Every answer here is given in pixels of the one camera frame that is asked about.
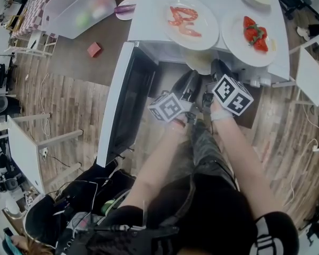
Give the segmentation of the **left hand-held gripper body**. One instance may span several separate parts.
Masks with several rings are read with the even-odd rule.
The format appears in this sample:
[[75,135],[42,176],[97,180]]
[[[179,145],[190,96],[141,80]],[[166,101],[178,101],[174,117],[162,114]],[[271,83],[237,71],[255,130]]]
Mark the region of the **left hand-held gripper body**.
[[181,114],[185,115],[189,122],[194,121],[202,109],[198,107],[193,93],[191,89],[185,89],[183,92],[163,91],[148,105],[148,110],[161,122],[171,122]]

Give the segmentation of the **plain white food plate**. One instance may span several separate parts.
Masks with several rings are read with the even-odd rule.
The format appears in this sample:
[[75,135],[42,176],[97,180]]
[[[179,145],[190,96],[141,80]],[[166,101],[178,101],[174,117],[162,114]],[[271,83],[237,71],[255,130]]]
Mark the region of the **plain white food plate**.
[[182,57],[185,61],[185,63],[192,69],[192,70],[196,70],[199,74],[201,75],[210,75],[211,73],[211,65],[207,68],[198,68],[198,67],[193,67],[191,64],[190,64],[190,56],[193,55],[193,54],[196,54],[196,53],[206,53],[206,54],[210,54],[214,59],[216,58],[219,58],[219,54],[217,51],[215,50],[191,50],[191,49],[186,49],[186,48],[183,48],[181,50],[181,54],[182,54]]

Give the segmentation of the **white microwave oven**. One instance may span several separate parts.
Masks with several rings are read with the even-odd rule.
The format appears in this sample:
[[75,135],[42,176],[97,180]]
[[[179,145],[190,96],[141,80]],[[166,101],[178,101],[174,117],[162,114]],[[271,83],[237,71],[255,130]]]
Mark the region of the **white microwave oven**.
[[[172,41],[162,27],[161,6],[166,1],[137,1],[128,40],[122,46],[104,111],[97,155],[97,164],[101,167],[134,144],[146,102],[159,94],[158,63],[183,61],[179,53],[182,46]],[[276,35],[278,58],[263,68],[273,82],[288,79],[288,39],[279,0],[272,0],[268,9],[253,7],[244,0],[198,1],[207,6],[217,19],[219,39],[210,49],[222,53],[232,54],[223,41],[221,31],[221,23],[227,14],[246,11],[266,18]]]

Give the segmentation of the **person's right forearm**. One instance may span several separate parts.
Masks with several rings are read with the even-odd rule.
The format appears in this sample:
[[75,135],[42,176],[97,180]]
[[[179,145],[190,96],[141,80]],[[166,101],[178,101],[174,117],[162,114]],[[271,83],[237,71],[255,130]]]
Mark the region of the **person's right forearm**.
[[273,194],[264,174],[257,153],[243,135],[233,118],[213,122],[221,138],[231,167],[238,180],[240,191],[250,205],[253,217],[282,211],[282,206]]

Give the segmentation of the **person's right hand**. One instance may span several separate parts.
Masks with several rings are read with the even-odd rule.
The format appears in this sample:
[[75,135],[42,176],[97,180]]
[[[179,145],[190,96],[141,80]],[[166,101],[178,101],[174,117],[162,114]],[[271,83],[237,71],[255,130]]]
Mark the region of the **person's right hand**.
[[226,112],[227,114],[229,113],[226,109],[223,108],[223,106],[218,101],[214,101],[211,104],[211,112],[212,113],[224,113],[224,112]]

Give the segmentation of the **cluster of orange shrimps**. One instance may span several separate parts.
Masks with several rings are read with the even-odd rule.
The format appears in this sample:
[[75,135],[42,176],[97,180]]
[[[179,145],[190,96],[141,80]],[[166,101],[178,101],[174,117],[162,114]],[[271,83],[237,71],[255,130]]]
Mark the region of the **cluster of orange shrimps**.
[[191,37],[202,36],[201,33],[187,28],[187,26],[194,26],[194,21],[198,18],[198,12],[192,8],[173,7],[170,6],[170,11],[174,20],[168,20],[168,24],[173,27],[178,27],[181,34]]

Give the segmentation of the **white shrimp plate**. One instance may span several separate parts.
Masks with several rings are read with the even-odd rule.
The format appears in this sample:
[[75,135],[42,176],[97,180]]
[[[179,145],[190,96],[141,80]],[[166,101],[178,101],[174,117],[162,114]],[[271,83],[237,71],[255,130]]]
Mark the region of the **white shrimp plate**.
[[[194,25],[187,28],[202,34],[200,38],[183,35],[178,27],[168,24],[168,20],[174,20],[170,6],[185,7],[198,12],[198,18]],[[178,45],[191,50],[207,50],[212,48],[219,39],[219,24],[212,11],[198,0],[168,0],[161,6],[162,27],[165,34]]]

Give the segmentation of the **person's camouflage trousers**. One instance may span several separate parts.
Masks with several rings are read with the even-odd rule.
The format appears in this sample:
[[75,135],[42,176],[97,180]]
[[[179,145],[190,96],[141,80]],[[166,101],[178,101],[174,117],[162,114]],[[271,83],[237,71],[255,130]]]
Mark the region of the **person's camouflage trousers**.
[[198,119],[192,126],[191,145],[194,168],[190,183],[196,192],[239,190],[234,174],[203,120]]

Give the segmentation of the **white folding chair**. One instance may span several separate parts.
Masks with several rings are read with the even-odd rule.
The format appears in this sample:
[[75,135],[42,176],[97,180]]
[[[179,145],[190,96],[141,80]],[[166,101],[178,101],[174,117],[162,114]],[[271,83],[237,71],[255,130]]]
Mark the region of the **white folding chair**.
[[308,42],[289,51],[289,55],[297,54],[297,68],[289,80],[272,84],[273,88],[292,87],[298,88],[295,104],[319,106],[319,64],[306,50],[307,47],[319,45],[319,35]]

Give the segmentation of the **small red box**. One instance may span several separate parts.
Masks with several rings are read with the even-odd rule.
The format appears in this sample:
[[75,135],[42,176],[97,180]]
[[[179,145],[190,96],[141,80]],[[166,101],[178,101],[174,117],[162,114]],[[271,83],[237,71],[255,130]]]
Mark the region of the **small red box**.
[[90,57],[97,57],[102,51],[101,46],[97,42],[93,42],[87,49]]

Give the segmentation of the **purple eggplant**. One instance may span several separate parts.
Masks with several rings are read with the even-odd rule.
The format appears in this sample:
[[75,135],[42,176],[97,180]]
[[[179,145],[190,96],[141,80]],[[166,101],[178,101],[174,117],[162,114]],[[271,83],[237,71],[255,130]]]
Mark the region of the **purple eggplant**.
[[120,5],[114,9],[114,13],[122,14],[126,12],[132,12],[136,8],[136,4]]

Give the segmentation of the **white red toy item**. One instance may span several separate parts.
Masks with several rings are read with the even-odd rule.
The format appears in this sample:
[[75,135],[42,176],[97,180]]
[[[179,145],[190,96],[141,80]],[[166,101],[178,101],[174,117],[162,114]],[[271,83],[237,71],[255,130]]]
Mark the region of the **white red toy item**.
[[96,20],[100,18],[104,18],[107,12],[108,12],[108,5],[100,1],[94,2],[91,8],[91,15]]

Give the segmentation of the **green toy fruit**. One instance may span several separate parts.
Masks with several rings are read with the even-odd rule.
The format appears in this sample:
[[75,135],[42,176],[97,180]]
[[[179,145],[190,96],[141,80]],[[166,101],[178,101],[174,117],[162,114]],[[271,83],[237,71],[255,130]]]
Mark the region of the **green toy fruit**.
[[78,28],[83,28],[90,22],[90,14],[87,12],[80,13],[75,20]]

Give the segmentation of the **white slatted chair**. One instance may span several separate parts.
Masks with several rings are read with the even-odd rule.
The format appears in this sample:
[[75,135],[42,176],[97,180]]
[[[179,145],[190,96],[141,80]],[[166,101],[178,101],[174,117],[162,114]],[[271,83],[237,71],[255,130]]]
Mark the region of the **white slatted chair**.
[[36,57],[52,57],[57,39],[40,30],[34,30],[27,42],[27,47],[9,46],[3,54],[24,54]]

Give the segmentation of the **grey black office chair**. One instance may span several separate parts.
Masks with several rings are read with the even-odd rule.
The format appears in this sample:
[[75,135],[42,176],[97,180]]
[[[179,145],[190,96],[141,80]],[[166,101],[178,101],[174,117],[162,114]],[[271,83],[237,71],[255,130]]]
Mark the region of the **grey black office chair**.
[[0,95],[0,116],[21,114],[22,107],[18,99]]

